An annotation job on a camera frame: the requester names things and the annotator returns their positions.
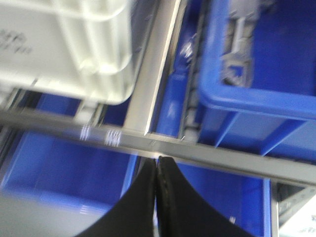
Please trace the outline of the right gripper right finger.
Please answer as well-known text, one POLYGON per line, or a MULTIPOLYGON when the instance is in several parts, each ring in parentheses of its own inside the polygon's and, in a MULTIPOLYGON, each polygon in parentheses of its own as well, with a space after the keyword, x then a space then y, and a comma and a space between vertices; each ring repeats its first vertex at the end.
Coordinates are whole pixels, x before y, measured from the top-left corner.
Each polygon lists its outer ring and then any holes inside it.
POLYGON ((210 206, 171 157, 157 164, 157 215, 161 237, 248 237, 210 206))

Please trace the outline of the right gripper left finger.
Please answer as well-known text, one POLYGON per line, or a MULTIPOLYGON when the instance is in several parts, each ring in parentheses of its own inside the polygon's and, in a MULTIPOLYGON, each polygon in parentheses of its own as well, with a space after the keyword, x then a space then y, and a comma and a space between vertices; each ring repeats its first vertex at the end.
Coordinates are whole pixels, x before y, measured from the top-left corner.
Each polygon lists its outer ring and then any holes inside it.
POLYGON ((126 193, 82 237, 152 237, 156 194, 156 162, 146 159, 126 193))

